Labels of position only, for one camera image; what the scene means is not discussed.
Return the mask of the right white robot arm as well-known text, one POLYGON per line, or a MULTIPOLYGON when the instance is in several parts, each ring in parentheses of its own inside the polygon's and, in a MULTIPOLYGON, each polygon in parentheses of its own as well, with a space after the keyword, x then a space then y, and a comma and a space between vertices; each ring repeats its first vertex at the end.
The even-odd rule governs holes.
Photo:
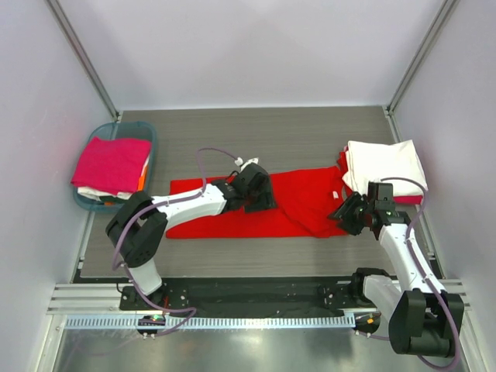
POLYGON ((464 302, 433 273, 415 238, 418 220, 397 210, 392 183, 391 177, 369 182, 366 194, 353 192, 329 215, 352 236, 368 228, 393 264, 395 278, 384 270, 358 269, 351 293, 382 313, 397 354, 459 357, 464 302))

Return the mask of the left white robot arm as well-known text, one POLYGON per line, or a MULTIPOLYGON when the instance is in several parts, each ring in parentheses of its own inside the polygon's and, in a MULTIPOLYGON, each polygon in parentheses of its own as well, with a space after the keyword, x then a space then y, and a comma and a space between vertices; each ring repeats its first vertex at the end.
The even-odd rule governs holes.
POLYGON ((201 187, 192 191, 154 197, 139 191, 105 228, 115 247, 112 266, 123 266, 137 291, 149 297, 164 286, 154 256, 169 229, 203 217, 274 208, 270 175, 257 158, 241 165, 228 178, 211 182, 202 179, 201 187))

